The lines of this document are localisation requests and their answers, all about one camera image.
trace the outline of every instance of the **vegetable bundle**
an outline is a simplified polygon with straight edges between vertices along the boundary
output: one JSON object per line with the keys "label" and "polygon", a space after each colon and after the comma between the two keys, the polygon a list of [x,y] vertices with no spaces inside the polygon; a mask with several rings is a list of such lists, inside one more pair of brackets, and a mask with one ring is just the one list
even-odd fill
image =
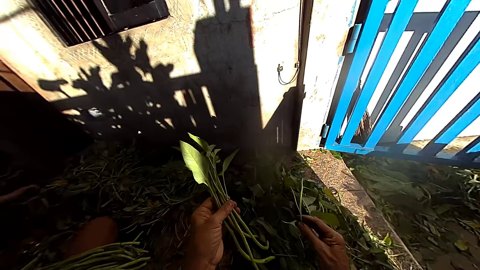
{"label": "vegetable bundle", "polygon": [[[215,199],[217,207],[220,208],[228,200],[228,192],[225,185],[224,173],[238,150],[234,151],[224,160],[222,171],[217,173],[216,164],[220,162],[220,158],[216,154],[220,151],[220,149],[214,149],[215,145],[208,145],[207,142],[199,137],[190,133],[188,134],[190,138],[192,138],[205,151],[205,153],[203,155],[193,146],[186,142],[180,141],[180,150],[183,160],[185,161],[186,166],[193,172],[193,177],[197,183],[208,186],[210,194]],[[223,185],[219,176],[222,176],[223,178]],[[230,215],[227,217],[227,222],[224,224],[227,230],[230,232],[230,235],[233,237],[233,241],[235,242],[238,251],[244,258],[252,262],[253,267],[255,267],[256,270],[258,270],[258,263],[266,263],[275,258],[274,256],[264,259],[253,258],[252,250],[250,249],[246,238],[252,239],[257,246],[264,250],[267,250],[269,247],[268,241],[266,242],[266,245],[259,243],[256,239],[257,236],[251,232],[247,224],[243,222],[240,215],[236,211],[232,211],[230,213]],[[240,246],[234,230],[240,235],[247,252],[245,252]]]}
{"label": "vegetable bundle", "polygon": [[40,267],[41,255],[27,264],[22,270],[140,270],[150,257],[148,251],[137,248],[140,242],[113,243],[90,249],[63,261]]}

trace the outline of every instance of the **gate hinge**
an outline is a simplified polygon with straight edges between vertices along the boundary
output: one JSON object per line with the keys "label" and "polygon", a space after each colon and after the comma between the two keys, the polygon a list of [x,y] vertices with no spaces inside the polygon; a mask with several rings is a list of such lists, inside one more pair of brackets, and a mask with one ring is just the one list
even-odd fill
{"label": "gate hinge", "polygon": [[329,125],[324,124],[324,125],[322,126],[322,134],[321,134],[320,136],[323,137],[323,138],[327,137],[327,133],[328,133],[328,129],[329,129],[329,128],[330,128]]}
{"label": "gate hinge", "polygon": [[353,53],[353,51],[355,50],[355,44],[357,44],[357,39],[359,38],[361,25],[362,24],[357,24],[353,26],[352,35],[347,43],[346,53]]}

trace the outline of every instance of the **hand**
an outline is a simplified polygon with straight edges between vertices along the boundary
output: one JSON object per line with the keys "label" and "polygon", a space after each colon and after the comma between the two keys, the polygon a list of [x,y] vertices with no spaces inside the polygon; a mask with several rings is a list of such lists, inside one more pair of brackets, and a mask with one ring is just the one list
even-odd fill
{"label": "hand", "polygon": [[299,223],[298,228],[308,238],[313,249],[320,257],[322,265],[325,265],[329,270],[350,270],[345,240],[343,240],[342,235],[328,227],[317,217],[302,217],[305,223]]}
{"label": "hand", "polygon": [[192,235],[187,251],[185,270],[214,270],[223,256],[222,223],[233,209],[240,213],[237,203],[228,200],[214,211],[215,200],[210,197],[192,214]]}

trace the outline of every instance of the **pile of leaves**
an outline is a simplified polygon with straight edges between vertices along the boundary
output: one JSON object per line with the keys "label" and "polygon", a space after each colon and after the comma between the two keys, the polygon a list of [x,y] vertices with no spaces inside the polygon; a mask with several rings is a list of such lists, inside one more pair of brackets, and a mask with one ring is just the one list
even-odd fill
{"label": "pile of leaves", "polygon": [[254,255],[274,255],[264,269],[321,269],[314,251],[295,223],[302,214],[316,216],[336,229],[347,242],[352,269],[394,269],[386,251],[392,246],[387,235],[378,239],[363,228],[357,218],[339,202],[335,190],[306,176],[309,157],[295,155],[288,166],[261,157],[254,165],[229,171],[229,195],[240,204],[261,241],[270,242],[271,253],[254,249]]}
{"label": "pile of leaves", "polygon": [[[205,196],[178,152],[171,153],[179,161],[99,142],[70,160],[64,173],[36,194],[1,204],[3,220],[10,223],[3,225],[0,263],[19,269],[38,254],[44,265],[59,261],[74,232],[100,216],[117,221],[120,241],[142,233],[140,240],[154,254],[177,254],[188,236],[194,205]],[[166,244],[156,246],[162,238]]]}
{"label": "pile of leaves", "polygon": [[[26,216],[23,222],[28,223],[28,228],[18,232],[25,237],[12,239],[0,250],[0,260],[9,259],[12,252],[21,254],[17,265],[6,269],[20,269],[39,254],[37,263],[60,262],[73,233],[85,222],[104,215],[116,219],[120,241],[131,241],[142,233],[139,240],[152,252],[154,269],[178,268],[189,216],[209,194],[204,185],[195,183],[180,153],[172,151],[175,157],[166,160],[163,154],[163,160],[158,161],[146,158],[134,147],[99,143],[89,154],[71,161],[62,175],[36,195],[3,205],[9,213],[28,209],[19,211],[19,216]],[[314,251],[295,225],[302,209],[302,214],[324,220],[344,236],[352,269],[394,269],[385,252],[393,245],[390,237],[378,239],[365,230],[341,206],[335,190],[307,177],[309,159],[296,156],[284,165],[261,156],[224,172],[228,195],[239,203],[241,219],[259,241],[270,243],[268,250],[252,245],[253,256],[276,257],[259,268],[319,268]],[[236,250],[229,238],[222,269],[252,266]]]}
{"label": "pile of leaves", "polygon": [[480,269],[480,170],[343,154],[426,269]]}

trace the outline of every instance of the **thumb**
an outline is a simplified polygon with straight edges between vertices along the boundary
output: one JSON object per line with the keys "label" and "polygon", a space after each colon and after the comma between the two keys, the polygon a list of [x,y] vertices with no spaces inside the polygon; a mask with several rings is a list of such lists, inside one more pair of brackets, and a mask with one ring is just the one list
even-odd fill
{"label": "thumb", "polygon": [[227,218],[236,206],[237,204],[234,201],[228,200],[215,214],[213,214],[212,219],[215,222],[222,224],[223,220]]}

